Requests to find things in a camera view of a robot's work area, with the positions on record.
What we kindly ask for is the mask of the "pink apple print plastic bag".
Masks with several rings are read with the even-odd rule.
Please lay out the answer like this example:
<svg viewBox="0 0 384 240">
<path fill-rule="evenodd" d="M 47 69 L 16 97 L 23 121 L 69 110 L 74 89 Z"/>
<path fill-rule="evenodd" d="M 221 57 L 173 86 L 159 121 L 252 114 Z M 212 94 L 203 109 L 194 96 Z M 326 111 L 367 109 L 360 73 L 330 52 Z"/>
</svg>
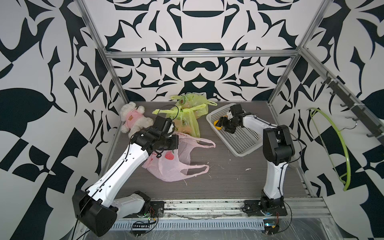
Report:
<svg viewBox="0 0 384 240">
<path fill-rule="evenodd" d="M 164 182 L 184 181 L 206 174 L 210 169 L 208 165 L 191 165 L 191 152 L 195 148 L 215 148 L 216 144 L 211 140 L 195 138 L 184 133 L 176 135 L 179 136 L 178 149 L 164 151 L 159 158 L 153 153 L 142 167 Z"/>
</svg>

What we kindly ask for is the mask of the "green avocado print plastic bag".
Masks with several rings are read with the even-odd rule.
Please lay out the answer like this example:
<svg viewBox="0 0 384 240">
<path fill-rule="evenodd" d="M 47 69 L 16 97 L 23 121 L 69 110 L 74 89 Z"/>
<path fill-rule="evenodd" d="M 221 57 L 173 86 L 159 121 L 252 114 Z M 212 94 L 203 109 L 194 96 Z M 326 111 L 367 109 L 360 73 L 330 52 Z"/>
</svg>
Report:
<svg viewBox="0 0 384 240">
<path fill-rule="evenodd" d="M 196 93 L 173 95 L 171 100 L 177 101 L 177 105 L 182 109 L 192 109 L 204 113 L 208 112 L 209 106 L 217 106 L 216 102 L 210 101 L 206 96 Z"/>
</svg>

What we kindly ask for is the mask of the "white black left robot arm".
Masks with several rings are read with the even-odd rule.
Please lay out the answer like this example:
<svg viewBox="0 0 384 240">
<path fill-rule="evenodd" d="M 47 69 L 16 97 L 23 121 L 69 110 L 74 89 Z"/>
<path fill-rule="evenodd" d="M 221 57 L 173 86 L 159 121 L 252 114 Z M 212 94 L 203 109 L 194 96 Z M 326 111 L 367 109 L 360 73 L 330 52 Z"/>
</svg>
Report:
<svg viewBox="0 0 384 240">
<path fill-rule="evenodd" d="M 151 154 L 159 157 L 165 151 L 178 149 L 179 136 L 170 118 L 157 116 L 154 124 L 136 132 L 126 150 L 114 165 L 85 191 L 77 190 L 72 202 L 77 221 L 96 236 L 105 235 L 115 222 L 129 215 L 145 215 L 150 211 L 151 199 L 136 191 L 128 197 L 117 199 L 117 193 Z"/>
</svg>

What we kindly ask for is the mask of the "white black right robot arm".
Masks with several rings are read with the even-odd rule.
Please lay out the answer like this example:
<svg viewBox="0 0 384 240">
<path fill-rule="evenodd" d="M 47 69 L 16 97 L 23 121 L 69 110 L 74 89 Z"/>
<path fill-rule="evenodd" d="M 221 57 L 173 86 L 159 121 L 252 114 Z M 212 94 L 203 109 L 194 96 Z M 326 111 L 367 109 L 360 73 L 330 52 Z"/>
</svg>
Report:
<svg viewBox="0 0 384 240">
<path fill-rule="evenodd" d="M 288 164 L 295 154 L 293 135 L 286 125 L 273 125 L 255 114 L 247 113 L 240 104 L 214 122 L 216 129 L 234 134 L 238 127 L 263 131 L 263 154 L 268 162 L 267 178 L 261 198 L 261 210 L 284 208 L 283 185 Z"/>
</svg>

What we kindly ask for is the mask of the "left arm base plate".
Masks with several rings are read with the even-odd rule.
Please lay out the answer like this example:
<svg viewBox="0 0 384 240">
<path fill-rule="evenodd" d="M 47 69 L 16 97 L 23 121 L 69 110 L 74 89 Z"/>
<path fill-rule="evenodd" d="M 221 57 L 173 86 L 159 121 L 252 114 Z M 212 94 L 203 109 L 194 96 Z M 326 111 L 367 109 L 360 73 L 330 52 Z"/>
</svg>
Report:
<svg viewBox="0 0 384 240">
<path fill-rule="evenodd" d="M 139 216 L 143 217 L 159 217 L 164 213 L 165 202 L 164 201 L 146 201 Z"/>
</svg>

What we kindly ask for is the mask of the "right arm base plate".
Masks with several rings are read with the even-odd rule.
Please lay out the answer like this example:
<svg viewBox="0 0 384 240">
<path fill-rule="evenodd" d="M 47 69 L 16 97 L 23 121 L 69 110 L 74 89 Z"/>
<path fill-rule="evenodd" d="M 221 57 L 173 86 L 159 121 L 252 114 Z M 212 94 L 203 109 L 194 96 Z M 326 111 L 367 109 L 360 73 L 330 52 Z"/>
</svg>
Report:
<svg viewBox="0 0 384 240">
<path fill-rule="evenodd" d="M 249 217 L 276 217 L 287 216 L 288 212 L 281 199 L 262 198 L 260 200 L 245 200 L 242 211 Z"/>
</svg>

